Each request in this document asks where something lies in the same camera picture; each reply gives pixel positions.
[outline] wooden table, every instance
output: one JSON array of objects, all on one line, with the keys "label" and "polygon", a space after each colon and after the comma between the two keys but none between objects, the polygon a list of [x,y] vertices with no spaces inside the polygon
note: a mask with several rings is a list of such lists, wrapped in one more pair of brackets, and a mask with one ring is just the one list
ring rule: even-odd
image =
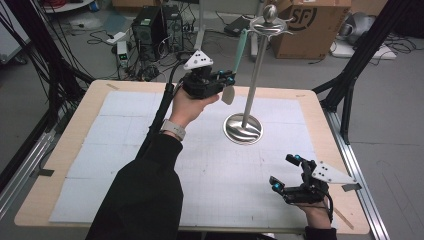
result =
[{"label": "wooden table", "polygon": [[[68,226],[89,227],[89,224],[62,224],[49,222],[49,217],[60,195],[68,169],[82,146],[103,100],[111,91],[163,92],[163,83],[143,83],[97,80],[88,89],[55,150],[46,162],[45,168],[54,170],[51,177],[39,176],[25,202],[15,217],[19,226]],[[247,96],[247,87],[236,87],[236,94]],[[257,97],[298,100],[304,115],[317,159],[346,172],[343,160],[333,138],[327,120],[314,92],[310,90],[257,88]],[[369,225],[354,191],[344,192],[332,184],[334,217],[338,222],[338,233],[367,234]]]}]

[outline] hand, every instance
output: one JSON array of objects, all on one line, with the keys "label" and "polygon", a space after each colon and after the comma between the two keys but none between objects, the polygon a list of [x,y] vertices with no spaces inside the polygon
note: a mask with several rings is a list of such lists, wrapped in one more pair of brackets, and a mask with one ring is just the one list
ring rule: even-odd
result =
[{"label": "hand", "polygon": [[319,203],[301,203],[296,204],[306,214],[308,226],[316,229],[331,229],[331,222],[328,218],[327,205],[324,202]]},{"label": "hand", "polygon": [[180,88],[174,96],[172,114],[169,117],[169,121],[185,128],[200,115],[207,105],[218,101],[218,99],[218,95],[205,99],[192,99],[183,88]]}]

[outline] person's arm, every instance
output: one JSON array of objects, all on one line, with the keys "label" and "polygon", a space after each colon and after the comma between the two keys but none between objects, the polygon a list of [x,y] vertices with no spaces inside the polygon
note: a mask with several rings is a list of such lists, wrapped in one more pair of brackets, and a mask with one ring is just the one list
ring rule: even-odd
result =
[{"label": "person's arm", "polygon": [[297,205],[306,214],[305,227],[307,240],[336,240],[336,229],[331,227],[330,218],[323,202]]},{"label": "person's arm", "polygon": [[[185,128],[218,98],[193,100],[180,89],[169,120]],[[183,192],[174,166],[181,150],[172,132],[154,136],[145,155],[116,175],[86,239],[175,239]]]}]

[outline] black sleeve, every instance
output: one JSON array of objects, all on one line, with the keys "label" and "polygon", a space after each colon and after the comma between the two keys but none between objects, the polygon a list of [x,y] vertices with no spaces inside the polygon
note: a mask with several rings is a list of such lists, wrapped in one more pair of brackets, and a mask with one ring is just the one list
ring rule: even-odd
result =
[{"label": "black sleeve", "polygon": [[177,235],[183,192],[174,171],[181,143],[156,135],[142,159],[116,175],[86,239],[172,239]]},{"label": "black sleeve", "polygon": [[316,229],[305,227],[307,240],[337,240],[336,229]]}]

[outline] round metal base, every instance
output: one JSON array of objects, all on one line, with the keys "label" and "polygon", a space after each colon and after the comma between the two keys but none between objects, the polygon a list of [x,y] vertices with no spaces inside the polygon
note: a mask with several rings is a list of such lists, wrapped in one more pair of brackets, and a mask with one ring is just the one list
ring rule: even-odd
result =
[{"label": "round metal base", "polygon": [[241,145],[254,144],[262,137],[263,128],[258,119],[249,116],[243,128],[243,113],[229,116],[224,121],[224,133],[233,142]]}]

